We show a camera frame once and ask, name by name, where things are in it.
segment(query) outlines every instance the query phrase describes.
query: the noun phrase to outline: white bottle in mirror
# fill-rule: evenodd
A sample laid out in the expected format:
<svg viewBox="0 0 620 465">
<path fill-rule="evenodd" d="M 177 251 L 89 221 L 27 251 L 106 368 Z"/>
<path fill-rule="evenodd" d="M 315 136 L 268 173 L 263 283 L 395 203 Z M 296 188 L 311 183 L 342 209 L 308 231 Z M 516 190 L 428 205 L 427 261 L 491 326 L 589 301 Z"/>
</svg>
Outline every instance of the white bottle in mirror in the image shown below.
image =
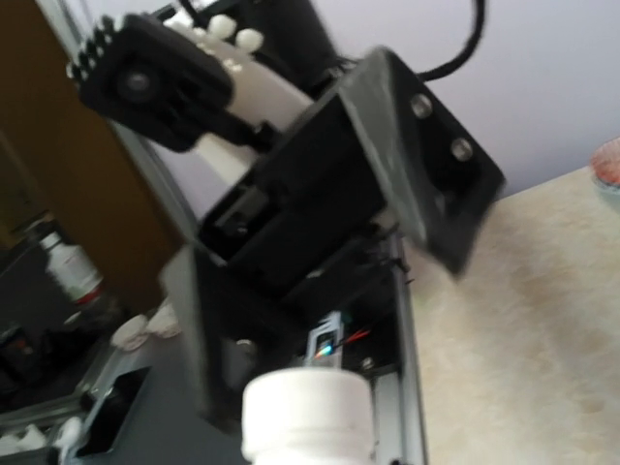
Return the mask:
<svg viewBox="0 0 620 465">
<path fill-rule="evenodd" d="M 103 278 L 81 247 L 63 243 L 56 232 L 44 237 L 41 245 L 49 256 L 47 273 L 73 303 L 80 304 L 98 292 Z"/>
</svg>

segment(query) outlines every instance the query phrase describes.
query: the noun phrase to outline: white plastic part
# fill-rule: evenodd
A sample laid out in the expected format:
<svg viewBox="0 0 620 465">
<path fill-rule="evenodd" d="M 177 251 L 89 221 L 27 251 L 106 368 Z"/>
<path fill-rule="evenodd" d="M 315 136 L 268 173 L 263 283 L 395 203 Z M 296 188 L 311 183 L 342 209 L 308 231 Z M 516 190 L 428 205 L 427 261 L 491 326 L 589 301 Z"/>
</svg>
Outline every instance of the white plastic part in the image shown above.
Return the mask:
<svg viewBox="0 0 620 465">
<path fill-rule="evenodd" d="M 46 436 L 34 424 L 26 426 L 26 434 L 19 440 L 17 447 L 21 451 L 38 450 L 47 443 Z"/>
<path fill-rule="evenodd" d="M 208 7 L 212 2 L 211 1 L 198 1 L 191 0 L 192 5 L 197 10 L 202 10 Z M 184 27 L 192 27 L 194 24 L 194 20 L 191 16 L 185 11 L 182 5 L 179 2 L 174 2 L 174 8 L 176 13 L 174 16 L 166 19 L 164 21 L 164 25 L 168 26 L 171 29 L 176 29 L 176 26 L 184 26 Z"/>
<path fill-rule="evenodd" d="M 112 335 L 111 345 L 125 352 L 134 351 L 148 339 L 147 324 L 144 315 L 132 318 Z"/>
<path fill-rule="evenodd" d="M 55 232 L 44 237 L 41 245 L 49 257 L 47 273 L 73 302 L 79 302 L 102 283 L 101 274 L 81 247 L 64 244 Z"/>
<path fill-rule="evenodd" d="M 78 417 L 71 417 L 63 423 L 54 446 L 60 450 L 58 463 L 65 465 L 69 452 L 78 444 L 82 433 L 82 422 Z"/>
<path fill-rule="evenodd" d="M 168 299 L 164 300 L 159 310 L 157 310 L 157 313 L 148 322 L 146 332 L 163 337 L 164 339 L 174 337 L 181 332 L 181 326 L 174 313 L 174 308 Z"/>
<path fill-rule="evenodd" d="M 227 20 L 216 17 L 211 19 L 215 21 L 213 27 L 223 29 L 224 26 L 218 26 L 217 22 Z M 182 12 L 165 24 L 222 64 L 234 89 L 227 111 L 246 123 L 256 127 L 266 121 L 278 131 L 284 132 L 312 105 L 310 97 L 255 61 L 250 53 L 224 42 L 220 37 L 225 35 L 224 32 L 214 34 L 211 27 L 207 32 L 193 28 L 191 21 L 187 21 Z M 212 134 L 200 138 L 195 148 L 231 186 L 258 160 L 258 154 L 250 147 L 233 145 Z"/>
<path fill-rule="evenodd" d="M 232 37 L 236 30 L 236 21 L 230 16 L 216 15 L 209 21 L 208 32 L 225 41 Z"/>
<path fill-rule="evenodd" d="M 19 453 L 19 438 L 15 434 L 5 434 L 0 438 L 0 457 Z"/>
<path fill-rule="evenodd" d="M 234 42 L 246 53 L 254 53 L 263 46 L 264 35 L 256 29 L 243 29 L 236 34 Z"/>
<path fill-rule="evenodd" d="M 370 386 L 330 368 L 261 376 L 243 394 L 244 457 L 255 465 L 370 465 Z"/>
<path fill-rule="evenodd" d="M 116 19 L 114 20 L 114 31 L 116 32 L 120 32 L 123 30 L 123 27 L 125 26 L 125 16 L 121 15 L 121 16 L 117 16 Z"/>
</svg>

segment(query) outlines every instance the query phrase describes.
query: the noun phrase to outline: black mount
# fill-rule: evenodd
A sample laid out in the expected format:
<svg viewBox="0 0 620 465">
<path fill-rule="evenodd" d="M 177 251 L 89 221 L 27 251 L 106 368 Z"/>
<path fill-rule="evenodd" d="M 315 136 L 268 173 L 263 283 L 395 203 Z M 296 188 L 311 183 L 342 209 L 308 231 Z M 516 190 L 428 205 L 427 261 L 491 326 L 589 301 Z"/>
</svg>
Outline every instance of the black mount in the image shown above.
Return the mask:
<svg viewBox="0 0 620 465">
<path fill-rule="evenodd" d="M 104 21 L 71 68 L 86 105 L 177 151 L 204 132 L 227 133 L 233 90 L 216 60 L 148 16 L 110 28 Z M 91 62 L 93 50 L 100 56 Z M 157 83 L 143 99 L 118 87 L 137 64 Z M 256 142 L 236 139 L 237 129 L 228 139 Z M 285 134 L 271 134 L 263 152 L 203 219 L 189 261 L 195 305 L 179 315 L 201 414 L 225 430 L 237 426 L 247 383 L 287 366 L 328 312 L 364 325 L 392 311 L 392 270 L 402 263 L 382 253 L 377 215 L 390 211 L 415 246 L 458 274 L 504 183 L 385 48 L 335 81 Z M 393 325 L 387 334 L 398 337 Z M 238 349 L 228 347 L 238 340 L 253 341 L 257 355 L 232 380 Z"/>
</svg>

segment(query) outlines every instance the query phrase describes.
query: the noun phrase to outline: wooden door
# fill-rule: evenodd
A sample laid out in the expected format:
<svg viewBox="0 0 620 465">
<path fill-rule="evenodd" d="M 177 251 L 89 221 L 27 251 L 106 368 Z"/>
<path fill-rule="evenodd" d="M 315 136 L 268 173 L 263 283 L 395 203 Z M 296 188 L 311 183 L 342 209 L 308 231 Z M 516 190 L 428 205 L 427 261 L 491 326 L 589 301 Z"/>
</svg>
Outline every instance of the wooden door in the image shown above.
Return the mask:
<svg viewBox="0 0 620 465">
<path fill-rule="evenodd" d="M 32 0 L 3 0 L 0 128 L 45 204 L 135 311 L 180 240 L 108 123 L 78 101 L 67 56 Z"/>
<path fill-rule="evenodd" d="M 12 233 L 44 211 L 35 183 L 0 127 L 0 224 Z"/>
</svg>

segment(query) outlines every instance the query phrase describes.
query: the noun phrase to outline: black cable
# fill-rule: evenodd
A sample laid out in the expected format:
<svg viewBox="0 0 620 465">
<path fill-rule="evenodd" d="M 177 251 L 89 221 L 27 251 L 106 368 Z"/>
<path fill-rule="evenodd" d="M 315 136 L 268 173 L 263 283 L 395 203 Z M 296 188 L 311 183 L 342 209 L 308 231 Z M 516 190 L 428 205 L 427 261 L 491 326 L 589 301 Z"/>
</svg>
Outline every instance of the black cable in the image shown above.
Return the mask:
<svg viewBox="0 0 620 465">
<path fill-rule="evenodd" d="M 190 18 L 194 21 L 195 27 L 200 27 L 202 29 L 208 28 L 208 23 L 206 19 L 204 19 L 194 8 L 192 2 L 190 0 L 178 0 L 179 5 L 185 10 L 185 12 L 190 16 Z"/>
<path fill-rule="evenodd" d="M 418 77 L 420 79 L 429 81 L 445 78 L 458 70 L 472 57 L 482 39 L 482 30 L 484 29 L 484 20 L 486 16 L 486 0 L 474 0 L 474 10 L 474 29 L 465 47 L 448 63 L 430 71 L 419 73 Z"/>
</svg>

